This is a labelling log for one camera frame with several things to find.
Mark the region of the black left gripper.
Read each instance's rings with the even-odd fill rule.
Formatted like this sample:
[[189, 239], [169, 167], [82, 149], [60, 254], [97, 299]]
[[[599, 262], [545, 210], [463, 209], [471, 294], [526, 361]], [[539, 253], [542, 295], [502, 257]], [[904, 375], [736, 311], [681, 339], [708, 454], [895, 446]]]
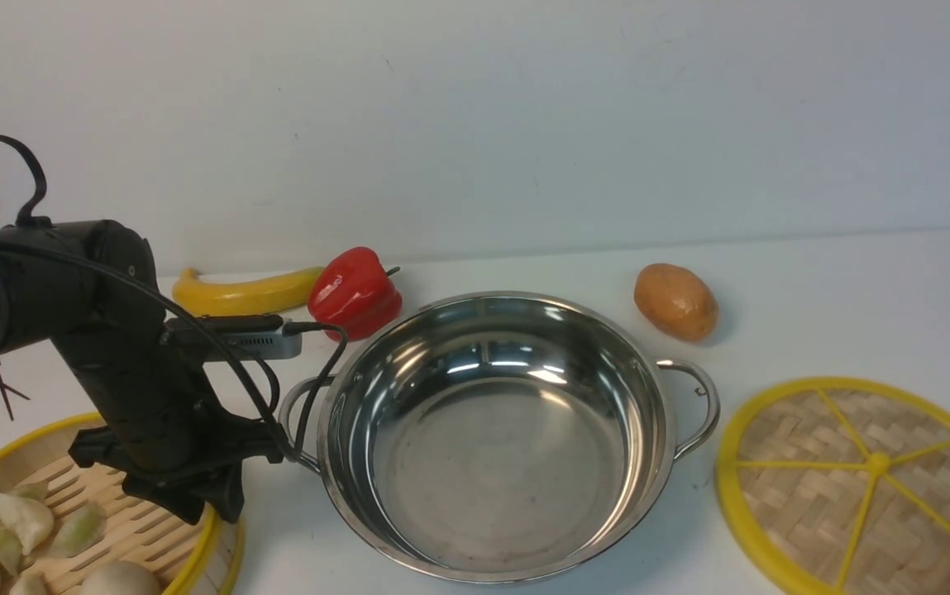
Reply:
[[123, 473], [127, 496], [142, 498], [195, 525], [206, 507], [239, 522], [246, 497], [243, 464], [251, 457], [281, 463], [286, 435], [278, 422], [231, 413], [196, 413], [183, 421], [110, 421], [81, 430], [68, 449], [80, 468]]

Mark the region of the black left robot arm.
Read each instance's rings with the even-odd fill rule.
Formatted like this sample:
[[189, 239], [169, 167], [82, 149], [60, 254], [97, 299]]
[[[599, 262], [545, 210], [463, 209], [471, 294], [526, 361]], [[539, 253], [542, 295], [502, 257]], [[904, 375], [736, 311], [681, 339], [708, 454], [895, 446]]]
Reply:
[[122, 472], [127, 496], [188, 524], [206, 508], [234, 524], [245, 460], [282, 462], [260, 394], [259, 421], [227, 411], [205, 363], [217, 351], [253, 389], [247, 369], [160, 293], [149, 241], [134, 230], [114, 220], [0, 229], [0, 355], [43, 341], [102, 418], [68, 455]]

